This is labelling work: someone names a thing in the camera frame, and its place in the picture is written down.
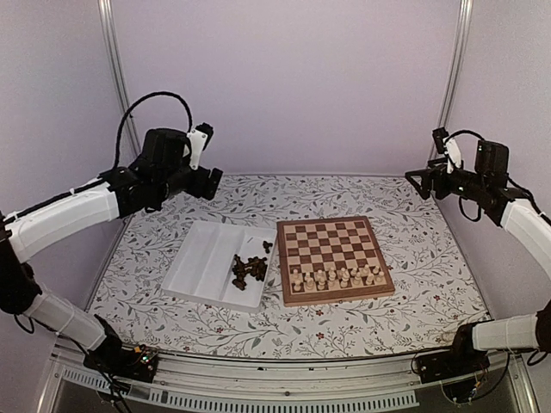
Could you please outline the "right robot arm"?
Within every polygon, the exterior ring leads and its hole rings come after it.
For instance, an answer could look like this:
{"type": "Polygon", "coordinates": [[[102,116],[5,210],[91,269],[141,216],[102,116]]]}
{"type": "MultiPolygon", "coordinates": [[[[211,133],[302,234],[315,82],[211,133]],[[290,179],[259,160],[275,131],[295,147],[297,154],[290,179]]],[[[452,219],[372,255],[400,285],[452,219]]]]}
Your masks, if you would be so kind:
{"type": "MultiPolygon", "coordinates": [[[[462,167],[452,154],[451,140],[444,140],[445,157],[431,161],[421,170],[409,171],[406,180],[418,194],[441,200],[456,195],[474,202],[498,228],[514,237],[550,274],[550,219],[536,207],[530,191],[509,177],[509,150],[505,145],[481,140],[477,145],[474,170],[462,167]]],[[[463,375],[479,355],[489,350],[535,350],[550,352],[550,305],[528,315],[462,325],[455,333],[445,367],[463,375]]]]}

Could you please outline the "wooden chess board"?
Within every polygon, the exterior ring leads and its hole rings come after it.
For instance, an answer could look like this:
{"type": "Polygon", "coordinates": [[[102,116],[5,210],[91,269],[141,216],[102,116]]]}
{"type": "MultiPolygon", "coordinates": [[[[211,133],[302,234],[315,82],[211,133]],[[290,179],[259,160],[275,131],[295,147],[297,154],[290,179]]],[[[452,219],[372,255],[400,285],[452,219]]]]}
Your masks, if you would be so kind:
{"type": "Polygon", "coordinates": [[[278,222],[276,227],[282,300],[286,307],[377,299],[395,293],[391,268],[387,266],[367,217],[289,220],[278,222]],[[385,275],[386,284],[367,286],[367,275],[362,271],[365,264],[369,265],[371,274],[373,268],[379,266],[380,273],[385,275]],[[329,290],[327,286],[327,275],[331,267],[336,269],[338,277],[337,288],[334,290],[329,290]],[[354,278],[350,276],[349,286],[341,288],[341,268],[345,268],[349,275],[353,268],[358,268],[363,286],[355,287],[354,278]],[[302,279],[302,289],[298,293],[293,291],[292,286],[291,274],[294,269],[298,270],[302,279]],[[325,272],[324,291],[317,289],[319,270],[325,272]],[[306,272],[310,272],[315,281],[316,290],[313,292],[306,292],[304,289],[306,272]]]}

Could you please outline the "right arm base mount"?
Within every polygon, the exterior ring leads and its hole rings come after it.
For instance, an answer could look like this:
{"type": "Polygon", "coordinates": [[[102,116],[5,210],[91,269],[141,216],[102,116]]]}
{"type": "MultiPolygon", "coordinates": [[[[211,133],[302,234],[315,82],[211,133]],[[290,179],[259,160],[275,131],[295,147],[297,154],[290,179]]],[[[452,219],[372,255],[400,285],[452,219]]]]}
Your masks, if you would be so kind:
{"type": "Polygon", "coordinates": [[[443,395],[453,404],[466,404],[475,399],[489,366],[485,353],[461,358],[450,350],[415,355],[411,361],[411,370],[421,383],[440,383],[443,395]]]}

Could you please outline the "white plastic compartment tray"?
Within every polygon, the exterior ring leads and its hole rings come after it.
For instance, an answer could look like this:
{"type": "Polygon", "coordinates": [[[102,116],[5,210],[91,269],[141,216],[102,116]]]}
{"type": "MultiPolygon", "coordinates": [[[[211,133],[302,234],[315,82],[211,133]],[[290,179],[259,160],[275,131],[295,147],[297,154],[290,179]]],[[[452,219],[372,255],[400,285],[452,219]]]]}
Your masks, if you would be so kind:
{"type": "Polygon", "coordinates": [[[178,299],[257,313],[266,281],[248,277],[244,290],[235,287],[234,257],[247,262],[257,256],[270,264],[275,248],[266,252],[263,243],[275,244],[276,237],[273,228],[197,220],[185,236],[161,289],[178,299]]]}

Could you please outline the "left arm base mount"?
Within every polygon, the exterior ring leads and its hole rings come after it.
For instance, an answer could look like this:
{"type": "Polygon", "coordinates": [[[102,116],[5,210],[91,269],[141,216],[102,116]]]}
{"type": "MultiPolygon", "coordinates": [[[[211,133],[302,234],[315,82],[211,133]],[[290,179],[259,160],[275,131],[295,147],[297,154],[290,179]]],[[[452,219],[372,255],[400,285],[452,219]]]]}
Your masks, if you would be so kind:
{"type": "Polygon", "coordinates": [[[108,322],[95,315],[104,328],[106,339],[84,358],[84,366],[106,374],[152,383],[158,368],[158,349],[137,344],[125,348],[108,322]]]}

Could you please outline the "light chess king piece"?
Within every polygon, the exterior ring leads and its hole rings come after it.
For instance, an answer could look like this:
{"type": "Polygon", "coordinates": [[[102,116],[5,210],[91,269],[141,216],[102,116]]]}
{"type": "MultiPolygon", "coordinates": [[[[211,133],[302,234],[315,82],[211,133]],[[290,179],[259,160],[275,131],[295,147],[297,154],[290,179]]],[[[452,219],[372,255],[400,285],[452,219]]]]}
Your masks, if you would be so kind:
{"type": "Polygon", "coordinates": [[[329,275],[329,274],[327,275],[327,286],[329,290],[336,289],[337,282],[338,282],[337,272],[336,272],[336,276],[329,275]]]}

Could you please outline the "light chess bishop piece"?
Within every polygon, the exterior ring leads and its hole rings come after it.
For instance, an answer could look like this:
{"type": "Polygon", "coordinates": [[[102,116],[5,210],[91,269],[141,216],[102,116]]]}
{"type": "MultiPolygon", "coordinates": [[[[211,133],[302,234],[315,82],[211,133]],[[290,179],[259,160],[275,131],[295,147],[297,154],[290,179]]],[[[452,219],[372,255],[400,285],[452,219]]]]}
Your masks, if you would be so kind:
{"type": "Polygon", "coordinates": [[[304,289],[306,292],[313,292],[316,290],[315,281],[311,277],[305,278],[304,289]]]}

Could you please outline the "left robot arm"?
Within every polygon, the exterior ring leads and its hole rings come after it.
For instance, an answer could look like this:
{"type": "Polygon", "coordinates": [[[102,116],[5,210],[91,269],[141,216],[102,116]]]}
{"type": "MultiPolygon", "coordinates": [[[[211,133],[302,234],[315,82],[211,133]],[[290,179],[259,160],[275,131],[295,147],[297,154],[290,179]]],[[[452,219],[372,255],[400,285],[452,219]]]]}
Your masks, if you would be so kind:
{"type": "Polygon", "coordinates": [[[30,266],[37,255],[71,241],[89,247],[84,236],[140,211],[154,213],[181,192],[211,200],[222,173],[205,169],[200,158],[214,135],[207,123],[188,132],[157,128],[147,132],[143,149],[127,167],[116,167],[79,188],[1,220],[1,310],[25,315],[94,352],[109,373],[128,364],[115,333],[97,317],[39,283],[30,266]]]}

